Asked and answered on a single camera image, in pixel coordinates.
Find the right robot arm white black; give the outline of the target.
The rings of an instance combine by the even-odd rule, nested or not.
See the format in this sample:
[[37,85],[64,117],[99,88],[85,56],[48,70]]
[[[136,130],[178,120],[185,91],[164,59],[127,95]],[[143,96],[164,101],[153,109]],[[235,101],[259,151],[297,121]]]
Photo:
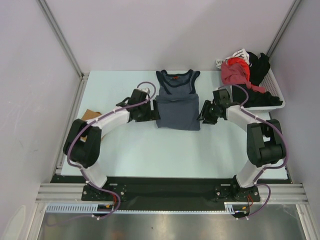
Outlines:
[[215,125],[222,118],[232,122],[246,132],[248,161],[235,175],[236,185],[230,188],[231,196],[242,201],[249,194],[266,170],[283,168],[288,161],[287,146],[280,122],[263,120],[247,111],[242,104],[232,102],[226,89],[213,91],[213,100],[206,100],[198,116],[204,124]]

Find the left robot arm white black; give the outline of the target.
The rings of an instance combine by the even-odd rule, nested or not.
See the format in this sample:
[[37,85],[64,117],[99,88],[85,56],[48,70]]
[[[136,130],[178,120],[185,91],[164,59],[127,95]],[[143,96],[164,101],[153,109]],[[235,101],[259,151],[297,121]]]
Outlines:
[[94,186],[93,194],[100,200],[110,196],[105,184],[107,176],[98,163],[101,141],[112,130],[130,123],[158,120],[157,102],[152,100],[149,88],[135,88],[130,97],[119,102],[109,113],[89,120],[73,121],[63,146],[67,163],[78,168],[86,181]]

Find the blue printed garment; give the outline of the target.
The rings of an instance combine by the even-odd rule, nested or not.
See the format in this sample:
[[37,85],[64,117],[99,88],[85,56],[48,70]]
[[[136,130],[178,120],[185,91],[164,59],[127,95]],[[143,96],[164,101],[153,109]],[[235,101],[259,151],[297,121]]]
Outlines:
[[195,82],[200,71],[169,74],[166,70],[156,72],[159,92],[155,100],[159,117],[158,128],[182,131],[199,131],[199,95]]

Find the tan ribbed tank top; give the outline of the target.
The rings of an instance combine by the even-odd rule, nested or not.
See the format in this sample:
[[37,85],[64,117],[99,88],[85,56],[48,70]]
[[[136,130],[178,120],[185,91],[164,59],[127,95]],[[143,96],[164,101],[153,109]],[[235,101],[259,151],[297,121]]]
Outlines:
[[93,111],[93,110],[87,109],[83,114],[83,116],[81,117],[81,120],[90,123],[93,121],[93,119],[98,118],[101,115],[102,113],[99,111]]

